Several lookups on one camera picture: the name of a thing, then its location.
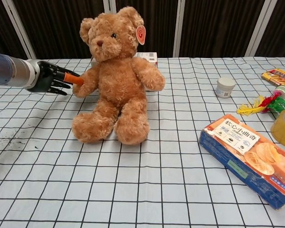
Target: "black curtain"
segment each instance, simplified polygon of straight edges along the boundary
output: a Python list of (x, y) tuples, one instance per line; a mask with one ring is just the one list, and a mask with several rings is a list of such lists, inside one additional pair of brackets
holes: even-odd
[(83, 18), (104, 12), (102, 0), (15, 0), (37, 58), (90, 58), (79, 35)]
[(242, 57), (264, 0), (188, 0), (180, 57)]
[(285, 57), (285, 0), (277, 1), (256, 56)]
[(0, 53), (16, 58), (27, 59), (17, 33), (0, 0)]
[(172, 57), (177, 0), (116, 0), (116, 10), (133, 6), (144, 20), (145, 44), (139, 52), (157, 52), (158, 57)]

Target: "teddy bear foot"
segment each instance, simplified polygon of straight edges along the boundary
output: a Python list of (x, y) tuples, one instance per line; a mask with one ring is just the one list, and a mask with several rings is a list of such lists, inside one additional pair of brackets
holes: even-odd
[(147, 138), (150, 127), (148, 120), (142, 116), (137, 118), (121, 116), (115, 124), (114, 131), (121, 143), (136, 145)]
[(81, 113), (72, 123), (74, 136), (82, 143), (105, 139), (113, 130), (114, 121), (95, 113)]

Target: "orange fingertip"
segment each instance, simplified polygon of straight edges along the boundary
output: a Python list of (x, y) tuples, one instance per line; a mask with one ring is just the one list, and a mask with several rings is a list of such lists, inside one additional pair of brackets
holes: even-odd
[(82, 85), (84, 83), (84, 80), (80, 77), (74, 76), (74, 75), (70, 75), (68, 73), (65, 73), (65, 82), (70, 82), (73, 84), (77, 84), (77, 85)]

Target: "green feather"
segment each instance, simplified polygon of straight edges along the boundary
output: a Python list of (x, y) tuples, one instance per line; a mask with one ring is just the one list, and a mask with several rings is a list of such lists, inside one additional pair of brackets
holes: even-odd
[(267, 108), (273, 109), (280, 113), (285, 109), (285, 100), (281, 97), (277, 97), (273, 102), (271, 102)]

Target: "teddy bear head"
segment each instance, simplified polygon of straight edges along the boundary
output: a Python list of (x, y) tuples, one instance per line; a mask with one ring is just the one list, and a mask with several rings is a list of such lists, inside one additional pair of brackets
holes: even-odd
[(83, 19), (79, 33), (96, 61), (103, 62), (133, 57), (138, 47), (136, 29), (140, 25), (143, 19), (136, 9), (125, 7), (117, 14), (102, 13), (95, 19)]

